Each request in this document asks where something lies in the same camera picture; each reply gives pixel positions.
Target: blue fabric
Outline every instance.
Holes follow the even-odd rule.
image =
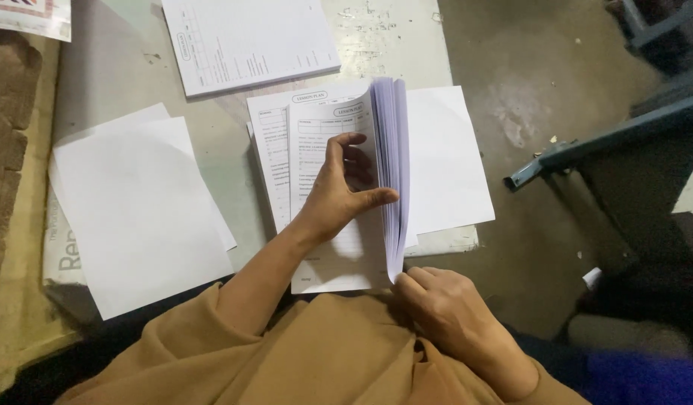
[[[637,353],[587,355],[580,391],[594,405],[693,405],[693,361]]]

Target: stained surface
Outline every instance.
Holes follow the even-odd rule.
[[[464,88],[497,219],[477,226],[479,249],[409,264],[469,276],[502,321],[552,337],[585,292],[581,277],[595,266],[623,266],[629,250],[578,174],[556,176],[553,187],[535,180],[515,194],[501,179],[554,136],[587,139],[620,122],[660,78],[624,49],[599,0],[439,5],[454,84]]]

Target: person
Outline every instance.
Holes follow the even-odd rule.
[[[371,162],[328,141],[298,216],[224,286],[150,321],[141,338],[58,404],[586,404],[519,348],[454,271],[414,267],[392,293],[297,301],[267,329],[297,266],[394,189],[357,191]]]

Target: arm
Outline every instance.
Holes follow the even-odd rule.
[[[351,192],[346,184],[345,175],[367,184],[373,180],[367,171],[371,161],[351,146],[366,139],[343,133],[329,140],[326,161],[299,215],[221,288],[217,312],[226,324],[242,333],[261,334],[311,249],[331,240],[359,214],[399,199],[394,189]]]
[[[427,337],[471,368],[502,401],[587,403],[521,350],[465,276],[414,267],[399,274],[392,290]]]

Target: brown sweater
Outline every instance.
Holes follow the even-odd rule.
[[[141,339],[58,404],[501,404],[466,365],[402,327],[373,296],[299,301],[263,337],[224,324],[218,285],[149,322]],[[587,404],[540,364],[524,405]]]

